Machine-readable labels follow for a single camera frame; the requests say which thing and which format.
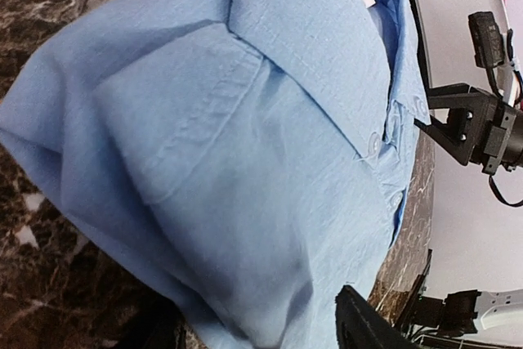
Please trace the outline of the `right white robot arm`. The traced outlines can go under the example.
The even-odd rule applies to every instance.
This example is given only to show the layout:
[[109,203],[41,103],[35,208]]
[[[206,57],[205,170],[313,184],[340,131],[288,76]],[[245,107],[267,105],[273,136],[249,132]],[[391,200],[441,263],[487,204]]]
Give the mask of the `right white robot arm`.
[[[443,123],[436,118],[416,125],[455,161],[481,166],[488,176],[494,197],[509,203],[498,189],[494,175],[499,168],[510,172],[522,165],[522,111],[487,91],[465,83],[432,88],[427,93],[429,108],[449,111]],[[494,327],[522,321],[522,291],[486,292],[478,290],[449,294],[432,306],[430,326],[439,335],[461,337]]]

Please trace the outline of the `light blue shirt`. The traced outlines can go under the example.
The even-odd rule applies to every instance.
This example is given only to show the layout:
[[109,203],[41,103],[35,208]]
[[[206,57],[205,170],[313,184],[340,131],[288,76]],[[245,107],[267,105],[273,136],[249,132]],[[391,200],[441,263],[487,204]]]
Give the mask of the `light blue shirt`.
[[111,0],[27,61],[1,142],[210,348],[335,348],[430,116],[409,0]]

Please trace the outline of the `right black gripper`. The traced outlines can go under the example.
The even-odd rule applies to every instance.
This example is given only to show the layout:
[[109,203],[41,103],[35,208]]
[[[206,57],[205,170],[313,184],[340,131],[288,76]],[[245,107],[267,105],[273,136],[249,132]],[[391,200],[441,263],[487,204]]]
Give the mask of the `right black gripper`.
[[483,173],[522,165],[520,110],[465,83],[430,89],[427,103],[432,110],[447,110],[446,120],[431,116],[429,125],[414,123],[456,162],[478,164]]

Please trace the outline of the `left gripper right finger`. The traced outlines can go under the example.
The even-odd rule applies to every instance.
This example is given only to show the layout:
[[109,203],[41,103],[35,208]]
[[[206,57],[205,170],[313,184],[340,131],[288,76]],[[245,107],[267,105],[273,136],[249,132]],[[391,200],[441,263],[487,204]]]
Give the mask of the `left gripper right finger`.
[[416,349],[350,285],[336,296],[337,343],[341,349]]

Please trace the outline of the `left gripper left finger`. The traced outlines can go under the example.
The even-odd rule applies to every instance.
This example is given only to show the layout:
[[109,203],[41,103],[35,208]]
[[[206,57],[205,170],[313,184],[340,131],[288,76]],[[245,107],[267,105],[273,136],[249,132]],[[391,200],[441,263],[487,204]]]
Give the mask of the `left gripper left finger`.
[[186,349],[186,329],[182,316],[164,311],[150,336],[151,349]]

